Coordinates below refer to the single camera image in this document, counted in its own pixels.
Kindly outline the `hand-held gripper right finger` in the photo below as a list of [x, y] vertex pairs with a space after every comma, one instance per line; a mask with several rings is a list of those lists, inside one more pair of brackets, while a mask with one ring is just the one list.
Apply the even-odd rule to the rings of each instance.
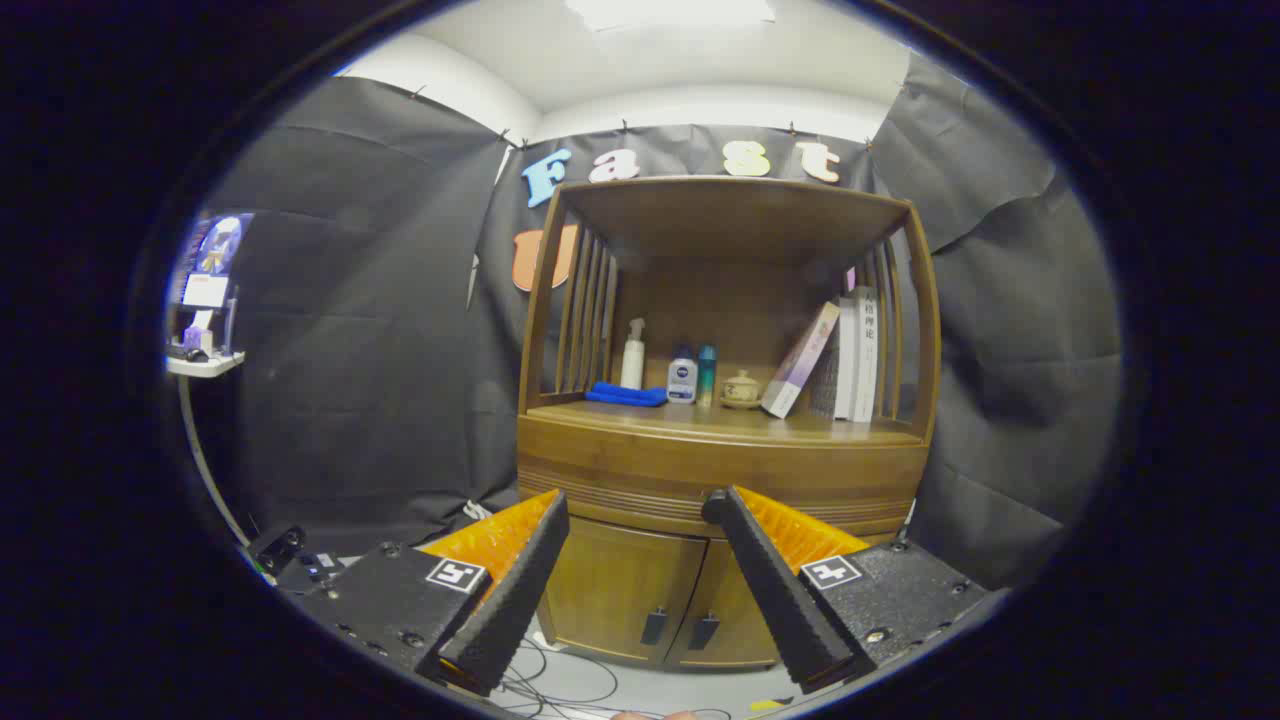
[[701, 509], [727, 539], [790, 679], [805, 692], [924, 652], [991, 592], [904, 538], [873, 544], [758, 492]]

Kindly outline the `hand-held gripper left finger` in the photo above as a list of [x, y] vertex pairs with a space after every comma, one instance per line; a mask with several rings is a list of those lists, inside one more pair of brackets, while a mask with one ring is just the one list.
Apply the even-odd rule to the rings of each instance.
[[385, 542], [296, 606], [370, 659], [485, 697], [503, 680], [570, 533], [536, 495], [422, 548]]

